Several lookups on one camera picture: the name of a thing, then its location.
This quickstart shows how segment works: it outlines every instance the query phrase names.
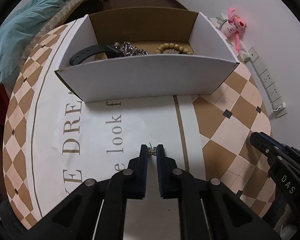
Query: wooden bead bracelet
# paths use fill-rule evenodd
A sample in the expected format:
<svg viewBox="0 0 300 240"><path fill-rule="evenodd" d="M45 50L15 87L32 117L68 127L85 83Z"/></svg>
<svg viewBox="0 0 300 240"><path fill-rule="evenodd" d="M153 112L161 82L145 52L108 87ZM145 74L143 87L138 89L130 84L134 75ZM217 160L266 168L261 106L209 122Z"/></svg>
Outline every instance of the wooden bead bracelet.
<svg viewBox="0 0 300 240"><path fill-rule="evenodd" d="M166 49L175 49L177 51L179 51L179 54L188 54L188 55L192 55L193 53L189 51L189 49L186 49L178 44L174 44L174 43L165 43L165 44L161 44L159 46L159 48L154 52L155 54L162 54Z"/></svg>

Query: black watch strap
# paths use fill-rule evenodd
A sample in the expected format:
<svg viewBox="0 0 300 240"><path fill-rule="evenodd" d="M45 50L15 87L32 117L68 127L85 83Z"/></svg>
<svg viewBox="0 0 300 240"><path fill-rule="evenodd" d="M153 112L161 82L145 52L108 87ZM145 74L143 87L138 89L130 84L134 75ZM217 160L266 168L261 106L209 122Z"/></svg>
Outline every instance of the black watch strap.
<svg viewBox="0 0 300 240"><path fill-rule="evenodd" d="M98 45L89 46L85 49L78 51L70 58L69 64L71 66L78 65L88 57L103 52L106 54L108 58L124 57L124 54L120 50L116 49L115 47L111 45L98 44Z"/></svg>

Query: screw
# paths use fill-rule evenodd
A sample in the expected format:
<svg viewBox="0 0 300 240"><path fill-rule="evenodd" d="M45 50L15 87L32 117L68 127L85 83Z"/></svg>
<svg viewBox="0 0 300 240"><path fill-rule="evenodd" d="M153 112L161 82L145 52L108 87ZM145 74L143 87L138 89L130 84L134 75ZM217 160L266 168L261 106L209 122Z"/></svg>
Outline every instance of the screw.
<svg viewBox="0 0 300 240"><path fill-rule="evenodd" d="M211 182L212 185L215 185L215 186L218 186L220 184L220 180L217 179L217 178L212 178L210 180L210 182Z"/></svg>
<svg viewBox="0 0 300 240"><path fill-rule="evenodd" d="M123 170L122 173L123 173L124 175L128 176L128 175L131 175L131 174L133 173L133 170L131 170L131 169L125 169L125 170Z"/></svg>
<svg viewBox="0 0 300 240"><path fill-rule="evenodd" d="M174 175L181 175L182 174L182 170L181 169L174 169L173 171L172 171L172 173L174 174Z"/></svg>
<svg viewBox="0 0 300 240"><path fill-rule="evenodd" d="M84 184L88 187L93 186L96 183L94 179L87 179Z"/></svg>

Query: white cardboard box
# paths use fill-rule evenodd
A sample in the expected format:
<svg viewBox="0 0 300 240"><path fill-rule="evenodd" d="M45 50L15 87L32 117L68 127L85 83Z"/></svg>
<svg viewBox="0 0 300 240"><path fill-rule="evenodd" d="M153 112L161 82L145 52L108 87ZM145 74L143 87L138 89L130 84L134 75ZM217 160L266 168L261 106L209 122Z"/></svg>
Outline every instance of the white cardboard box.
<svg viewBox="0 0 300 240"><path fill-rule="evenodd" d="M155 17L159 23L169 19L171 27L153 26ZM135 33L130 21L137 21ZM179 28L173 25L176 22L182 22ZM194 55L149 54L104 60L90 57L79 65L69 64L72 55L99 40L104 45L115 41L188 42ZM211 94L240 63L204 14L171 8L124 8L86 15L74 22L58 54L55 73L84 102Z"/></svg>

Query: pink panther plush toy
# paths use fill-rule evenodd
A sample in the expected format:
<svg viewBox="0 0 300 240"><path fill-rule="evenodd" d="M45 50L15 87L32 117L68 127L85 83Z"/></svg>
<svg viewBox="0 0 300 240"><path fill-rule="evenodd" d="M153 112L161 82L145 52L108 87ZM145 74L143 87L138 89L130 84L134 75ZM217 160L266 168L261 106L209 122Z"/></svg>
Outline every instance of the pink panther plush toy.
<svg viewBox="0 0 300 240"><path fill-rule="evenodd" d="M247 23L238 15L232 13L235 11L233 8L229 8L228 13L228 20L222 26L220 31L226 36L230 37L232 34L235 33L235 40L236 40L236 50L239 52L240 48L240 39L239 39L239 31L243 30L247 27Z"/></svg>

